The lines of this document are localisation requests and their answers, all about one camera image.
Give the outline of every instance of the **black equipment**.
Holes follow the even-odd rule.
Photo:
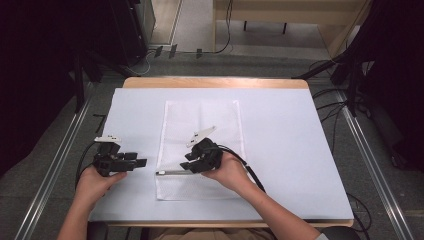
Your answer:
[[[184,170],[192,173],[201,173],[221,166],[222,150],[209,138],[205,138],[191,149],[191,153],[185,155],[191,162],[180,163]]]
[[[103,177],[111,172],[133,171],[134,168],[145,167],[147,159],[137,159],[137,153],[118,153],[121,146],[113,142],[102,142],[94,156],[93,166]]]

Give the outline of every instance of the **gray floor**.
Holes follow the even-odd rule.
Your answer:
[[[184,0],[182,11],[189,11],[184,7],[201,7],[195,2]],[[206,34],[188,34],[181,28],[186,15],[181,15],[174,36],[174,44],[178,44],[179,51],[192,51],[190,48],[208,49],[209,40],[204,40]],[[200,59],[196,59],[193,54],[178,53],[174,58],[169,58],[164,52],[160,57],[154,58],[149,55],[148,62],[140,62],[132,67],[134,71],[145,73],[145,76],[249,76],[286,78],[302,74],[310,68],[316,60],[328,59],[319,35],[314,33],[313,26],[289,24],[289,35],[278,35],[278,41],[271,41],[257,37],[256,30],[265,31],[255,24],[248,25],[249,40],[243,37],[243,31],[237,33],[240,23],[233,26],[234,38],[232,47],[228,52],[220,55],[205,54]],[[220,30],[218,44],[223,46],[226,41],[226,29]],[[300,37],[291,34],[306,34],[310,37]],[[281,38],[287,40],[279,49],[282,43]],[[328,73],[319,74],[319,78],[309,80],[311,93],[321,89],[332,88],[328,81]],[[79,129],[75,140],[65,159],[58,179],[51,192],[49,200],[34,228],[31,239],[55,239],[62,224],[66,211],[72,201],[74,192],[74,175],[76,164],[85,146],[95,137],[101,134],[96,133],[100,119],[93,117],[93,114],[107,114],[113,90],[121,87],[124,79],[114,72],[105,70],[103,82],[94,86],[94,95],[88,107],[86,117]],[[316,106],[323,106],[327,103],[337,101],[335,93],[326,94],[315,100]],[[32,199],[37,193],[38,187],[48,171],[52,160],[59,148],[60,142],[71,123],[74,114],[75,100],[71,100],[62,110],[57,119],[45,132],[34,151],[14,168],[8,171],[0,179],[0,239],[14,239],[22,224],[25,214]],[[330,109],[320,110],[318,113],[324,117]],[[392,166],[390,154],[382,143],[373,123],[364,115],[359,114],[357,120],[365,133],[368,143],[371,146],[378,164],[386,177],[386,180],[393,191],[393,195],[399,203],[401,209],[406,214],[415,239],[424,239],[424,174],[418,171],[401,171]],[[334,118],[323,123],[329,146],[333,143]],[[371,239],[401,239],[397,236],[392,222],[388,216],[388,210],[383,204],[380,194],[375,187],[369,170],[364,162],[363,156],[355,142],[351,129],[344,116],[340,115],[335,134],[334,159],[340,172],[345,189],[348,193],[359,198],[370,210],[373,219],[369,230]],[[94,152],[87,154],[86,161],[90,160]],[[368,223],[368,217],[362,206],[352,200],[353,210],[364,221]],[[124,239],[124,228],[111,228],[109,239]],[[130,239],[138,239],[140,229],[132,231]]]

